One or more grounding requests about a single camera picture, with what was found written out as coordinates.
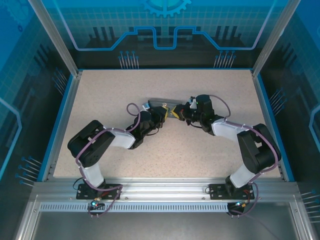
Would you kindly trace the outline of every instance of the glass panel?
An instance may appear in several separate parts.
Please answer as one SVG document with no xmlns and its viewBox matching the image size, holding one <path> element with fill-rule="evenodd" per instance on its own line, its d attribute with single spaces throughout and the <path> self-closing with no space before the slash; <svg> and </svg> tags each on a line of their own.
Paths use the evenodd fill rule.
<svg viewBox="0 0 320 240">
<path fill-rule="evenodd" d="M 0 32 L 0 239 L 12 239 L 70 73 L 28 1 L 0 1 Z"/>
<path fill-rule="evenodd" d="M 287 0 L 45 0 L 82 69 L 251 68 Z"/>
<path fill-rule="evenodd" d="M 320 2 L 302 0 L 261 77 L 301 193 L 320 192 Z M 318 206 L 313 193 L 308 207 Z M 319 207 L 313 209 L 319 214 Z"/>
</svg>

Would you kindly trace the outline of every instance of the table surface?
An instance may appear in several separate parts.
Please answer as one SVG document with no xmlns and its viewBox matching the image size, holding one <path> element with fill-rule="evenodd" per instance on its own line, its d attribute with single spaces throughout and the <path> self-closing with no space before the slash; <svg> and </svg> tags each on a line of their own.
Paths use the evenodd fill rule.
<svg viewBox="0 0 320 240">
<path fill-rule="evenodd" d="M 200 94 L 223 98 L 230 106 L 231 121 L 265 123 L 249 70 L 84 70 L 53 176 L 81 176 L 67 144 L 92 120 L 125 129 L 134 120 L 126 112 L 128 103 L 141 106 L 150 98 L 187 102 L 190 96 Z M 228 113 L 217 99 L 212 99 L 212 106 L 220 116 Z M 238 143 L 211 136 L 175 118 L 168 118 L 163 128 L 146 136 L 137 149 L 110 147 L 99 161 L 104 177 L 118 178 L 226 177 L 242 163 Z M 263 177 L 280 177 L 280 173 L 276 168 Z"/>
</svg>

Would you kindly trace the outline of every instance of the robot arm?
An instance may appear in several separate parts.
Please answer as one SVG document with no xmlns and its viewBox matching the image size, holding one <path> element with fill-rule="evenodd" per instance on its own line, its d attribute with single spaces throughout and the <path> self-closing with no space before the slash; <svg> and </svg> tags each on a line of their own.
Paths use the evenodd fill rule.
<svg viewBox="0 0 320 240">
<path fill-rule="evenodd" d="M 130 125 L 126 131 L 122 129 L 112 128 L 105 131 L 92 144 L 85 149 L 80 155 L 79 166 L 83 178 L 89 182 L 91 187 L 104 189 L 105 179 L 99 168 L 98 161 L 105 153 L 108 147 L 121 147 L 125 149 L 135 149 L 144 141 L 152 130 L 162 128 L 168 116 L 168 108 L 153 107 L 142 110 L 140 112 L 140 121 L 138 125 L 131 131 L 133 126 L 138 122 L 138 117 L 134 119 L 133 125 Z M 78 132 L 68 143 L 67 147 L 71 151 L 74 158 L 78 156 L 80 151 L 101 131 L 106 128 L 97 120 L 93 120 L 80 132 Z"/>
<path fill-rule="evenodd" d="M 200 123 L 201 128 L 210 135 L 238 142 L 243 165 L 226 178 L 225 188 L 231 197 L 241 187 L 258 177 L 261 171 L 275 164 L 275 156 L 270 147 L 249 127 L 230 122 L 215 114 L 209 95 L 191 97 L 185 105 L 180 104 L 173 108 L 172 114 L 179 120 L 186 121 L 187 125 Z M 274 148 L 277 158 L 281 159 L 280 150 L 267 127 L 260 123 L 251 128 L 265 137 Z"/>
</svg>

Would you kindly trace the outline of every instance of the blue border trim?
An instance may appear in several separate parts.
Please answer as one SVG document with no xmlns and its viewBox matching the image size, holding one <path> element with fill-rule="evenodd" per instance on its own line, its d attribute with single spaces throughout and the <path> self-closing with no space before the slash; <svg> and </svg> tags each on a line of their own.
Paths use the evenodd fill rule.
<svg viewBox="0 0 320 240">
<path fill-rule="evenodd" d="M 56 134 L 57 134 L 58 126 L 59 126 L 60 121 L 61 121 L 62 113 L 63 113 L 63 111 L 65 109 L 65 105 L 66 105 L 66 102 L 67 102 L 67 97 L 68 97 L 68 94 L 69 94 L 69 91 L 70 91 L 70 87 L 71 87 L 71 83 L 73 81 L 73 78 L 74 78 L 74 76 L 72 74 L 70 74 L 70 77 L 69 77 L 69 80 L 68 80 L 68 83 L 66 85 L 66 88 L 65 88 L 65 91 L 64 91 L 64 95 L 63 95 L 63 98 L 62 98 L 62 101 L 61 101 L 61 105 L 60 105 L 58 114 L 57 114 L 56 119 L 55 119 L 55 123 L 54 123 L 53 129 L 52 129 L 52 133 L 51 133 L 51 136 L 50 136 L 49 143 L 48 143 L 48 147 L 46 148 L 46 151 L 45 151 L 45 154 L 44 154 L 44 158 L 43 158 L 43 161 L 42 161 L 40 172 L 39 172 L 38 178 L 36 180 L 37 182 L 42 182 L 42 178 L 44 177 L 44 175 L 46 173 L 46 168 L 47 168 L 47 164 L 48 164 L 48 161 L 49 161 L 49 156 L 50 156 L 51 149 L 52 149 L 54 141 L 55 141 L 55 137 L 56 137 Z"/>
<path fill-rule="evenodd" d="M 291 167 L 290 167 L 290 164 L 289 164 L 289 161 L 288 161 L 288 157 L 287 157 L 287 154 L 286 154 L 286 150 L 285 150 L 284 144 L 282 142 L 282 139 L 281 139 L 281 136 L 280 136 L 280 133 L 279 133 L 279 129 L 278 129 L 278 126 L 277 126 L 277 123 L 276 123 L 276 119 L 275 119 L 274 113 L 272 112 L 271 105 L 270 105 L 270 102 L 269 102 L 269 98 L 267 96 L 265 85 L 264 85 L 264 83 L 262 81 L 260 73 L 258 74 L 257 78 L 258 78 L 259 85 L 261 87 L 261 91 L 262 91 L 262 95 L 263 95 L 263 98 L 264 98 L 264 101 L 265 101 L 266 109 L 267 109 L 268 114 L 270 116 L 271 124 L 272 124 L 273 130 L 274 130 L 274 133 L 275 133 L 275 137 L 276 137 L 279 149 L 280 149 L 281 154 L 282 154 L 282 161 L 283 161 L 284 166 L 285 166 L 285 171 L 286 171 L 286 174 L 288 176 L 288 180 L 290 182 L 294 182 L 295 178 L 294 178 L 294 175 L 292 173 L 292 170 L 291 170 Z"/>
</svg>

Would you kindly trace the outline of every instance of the enclosure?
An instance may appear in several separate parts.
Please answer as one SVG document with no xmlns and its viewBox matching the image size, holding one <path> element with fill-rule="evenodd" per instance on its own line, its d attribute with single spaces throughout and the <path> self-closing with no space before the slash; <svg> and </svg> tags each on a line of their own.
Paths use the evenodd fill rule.
<svg viewBox="0 0 320 240">
<path fill-rule="evenodd" d="M 0 1 L 0 238 L 318 239 L 319 9 L 312 0 Z M 169 114 L 137 149 L 101 157 L 105 181 L 123 189 L 91 219 L 91 200 L 76 198 L 70 139 L 92 120 L 126 129 L 129 103 L 201 94 L 223 98 L 231 121 L 265 124 L 281 152 L 255 180 L 249 217 L 232 219 L 239 199 L 206 191 L 241 166 L 239 144 Z"/>
</svg>

